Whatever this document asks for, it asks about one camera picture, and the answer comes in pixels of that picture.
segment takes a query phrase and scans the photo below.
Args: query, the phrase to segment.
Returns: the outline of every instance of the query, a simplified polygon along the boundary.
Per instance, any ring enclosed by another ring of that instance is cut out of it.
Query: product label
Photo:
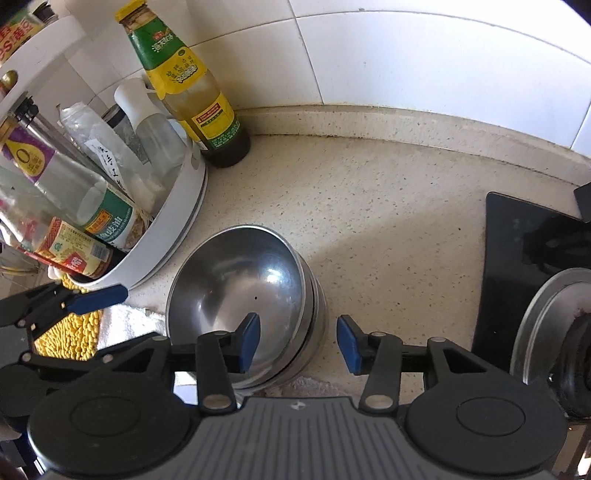
[[[15,126],[2,146],[2,153],[35,183],[56,151],[30,135],[23,127]]]
[[[129,251],[133,245],[128,245],[128,237],[141,213],[131,200],[109,186],[99,209],[84,225],[84,229],[103,242]]]
[[[106,269],[111,256],[103,244],[59,218],[51,220],[45,241],[35,253],[91,278]]]
[[[129,34],[160,99],[189,88],[207,73],[205,64],[159,18]]]
[[[0,64],[9,59],[18,47],[43,28],[43,23],[21,10],[0,28]]]
[[[96,138],[91,138],[89,141],[86,141],[85,145],[99,158],[100,164],[103,165],[103,169],[105,172],[107,172],[107,175],[111,177],[111,179],[119,186],[119,188],[121,188],[121,190],[127,193],[127,186],[123,181],[123,177],[119,171],[119,165],[115,160],[113,152],[106,148]]]
[[[215,102],[203,112],[195,115],[191,120],[208,140],[207,143],[212,150],[227,144],[236,136],[240,128],[240,122],[234,114],[234,110],[222,93],[219,94]],[[203,145],[204,148],[200,146],[202,150],[208,150],[190,123],[184,121],[179,123],[193,140]]]

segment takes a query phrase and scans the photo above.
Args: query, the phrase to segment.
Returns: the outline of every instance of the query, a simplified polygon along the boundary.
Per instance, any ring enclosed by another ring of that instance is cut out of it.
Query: bottle cap
[[[121,22],[125,17],[127,17],[127,15],[135,12],[139,7],[145,4],[145,0],[133,0],[115,12],[115,20],[117,20],[117,22]]]
[[[134,132],[138,125],[150,115],[162,112],[158,110],[150,97],[142,79],[129,79],[117,87],[115,91],[115,102],[123,109]]]

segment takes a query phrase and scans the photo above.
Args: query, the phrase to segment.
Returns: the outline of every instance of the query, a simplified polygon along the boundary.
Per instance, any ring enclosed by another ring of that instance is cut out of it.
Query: glass bottle
[[[76,226],[123,251],[147,230],[150,217],[100,175],[34,138],[11,117],[0,146],[45,197]]]
[[[129,118],[154,171],[165,187],[165,197],[168,196],[187,154],[187,145],[152,103],[141,79],[129,79],[121,83],[115,91],[115,102]]]
[[[145,4],[134,0],[115,19],[125,27],[158,98],[216,167],[230,167],[250,137],[205,64]]]
[[[20,246],[89,279],[115,268],[124,254],[52,216],[42,202],[0,186],[0,220]]]
[[[0,222],[0,233],[2,236],[2,240],[4,241],[5,244],[7,244],[9,247],[12,247],[13,249],[19,251],[20,253],[32,258],[33,260],[37,260],[39,263],[43,263],[43,264],[47,265],[48,267],[54,267],[64,273],[67,273],[70,275],[75,275],[77,277],[77,279],[80,279],[81,281],[83,281],[85,283],[92,281],[92,278],[87,277],[85,275],[81,275],[78,272],[71,270],[69,267],[66,267],[65,265],[59,265],[59,264],[55,263],[53,260],[49,260],[48,258],[43,258],[40,255],[37,255],[36,253],[33,253],[33,252],[28,252],[27,250],[25,250],[22,247],[20,242],[17,240],[17,237],[14,236],[14,233],[12,233],[10,228],[8,228],[2,222]]]

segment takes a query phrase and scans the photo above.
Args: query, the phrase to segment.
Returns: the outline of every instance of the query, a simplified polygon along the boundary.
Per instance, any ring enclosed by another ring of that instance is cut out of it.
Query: plastic bag
[[[60,110],[60,122],[82,148],[121,190],[141,209],[156,215],[155,202],[164,186],[151,165],[142,164],[125,142],[89,106],[76,103]]]

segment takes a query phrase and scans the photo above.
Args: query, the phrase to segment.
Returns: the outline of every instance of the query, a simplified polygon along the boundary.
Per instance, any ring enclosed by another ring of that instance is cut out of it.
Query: yellow chenille mat
[[[70,290],[78,288],[67,277],[61,282]],[[96,352],[102,315],[102,310],[81,316],[70,313],[35,341],[37,353],[55,358],[88,360]]]

